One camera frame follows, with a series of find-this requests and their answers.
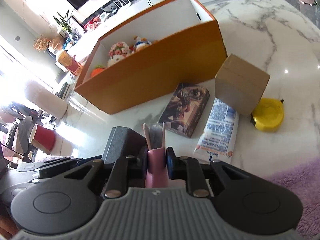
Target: screw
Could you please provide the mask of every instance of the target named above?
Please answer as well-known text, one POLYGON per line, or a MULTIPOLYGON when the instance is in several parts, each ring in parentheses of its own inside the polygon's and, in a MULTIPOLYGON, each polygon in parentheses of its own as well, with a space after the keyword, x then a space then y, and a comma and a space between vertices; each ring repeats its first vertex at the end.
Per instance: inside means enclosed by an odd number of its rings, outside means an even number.
POLYGON ((121 192, 116 189, 111 189, 105 192, 104 194, 107 198, 117 198, 120 197, 121 192))
POLYGON ((207 191, 206 189, 196 189, 193 192, 193 196, 194 197, 207 197, 207 196, 209 196, 209 191, 207 191))

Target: brown cardboard box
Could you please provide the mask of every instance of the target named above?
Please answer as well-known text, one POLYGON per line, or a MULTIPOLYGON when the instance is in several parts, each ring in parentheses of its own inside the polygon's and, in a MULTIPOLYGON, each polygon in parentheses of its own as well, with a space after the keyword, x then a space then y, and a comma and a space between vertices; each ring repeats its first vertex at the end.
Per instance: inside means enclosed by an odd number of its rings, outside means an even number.
POLYGON ((259 103, 270 75, 231 54, 215 77, 215 97, 249 116, 259 103))

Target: potted plant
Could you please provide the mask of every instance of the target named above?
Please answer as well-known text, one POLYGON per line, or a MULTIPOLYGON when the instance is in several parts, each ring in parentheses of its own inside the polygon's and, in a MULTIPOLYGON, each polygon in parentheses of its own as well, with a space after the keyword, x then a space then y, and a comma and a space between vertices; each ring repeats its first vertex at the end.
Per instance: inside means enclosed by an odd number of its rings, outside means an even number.
POLYGON ((64 30, 65 32, 67 32, 69 34, 69 37, 70 39, 76 43, 80 37, 78 34, 74 33, 71 29, 71 25, 70 25, 70 18, 71 18, 71 15, 73 13, 73 10, 72 12, 70 13, 69 15, 69 10, 67 11, 65 17, 63 17, 61 14, 59 14, 57 12, 57 14, 59 15, 60 17, 60 20, 58 20, 54 15, 53 15, 53 18, 55 19, 55 21, 61 26, 62 30, 64 30))

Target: purple fluffy rug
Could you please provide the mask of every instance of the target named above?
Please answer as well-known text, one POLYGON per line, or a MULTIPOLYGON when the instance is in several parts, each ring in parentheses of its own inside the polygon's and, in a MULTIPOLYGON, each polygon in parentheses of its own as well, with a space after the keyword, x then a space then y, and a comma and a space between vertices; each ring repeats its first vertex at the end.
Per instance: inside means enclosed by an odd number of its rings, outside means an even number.
POLYGON ((276 173, 267 180, 295 193, 303 205, 303 214, 296 228, 306 240, 320 233, 320 158, 293 169, 276 173))

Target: vase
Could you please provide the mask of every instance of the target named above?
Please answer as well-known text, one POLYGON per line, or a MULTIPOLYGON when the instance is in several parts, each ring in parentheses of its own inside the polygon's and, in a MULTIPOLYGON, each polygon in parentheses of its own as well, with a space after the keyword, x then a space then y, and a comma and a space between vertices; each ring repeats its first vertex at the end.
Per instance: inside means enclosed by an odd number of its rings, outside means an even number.
POLYGON ((69 33, 69 32, 68 32, 68 34, 69 34, 70 39, 71 39, 74 43, 77 43, 77 42, 79 41, 80 37, 79 37, 78 34, 76 34, 76 33, 74 33, 74 32, 72 32, 72 33, 69 33))

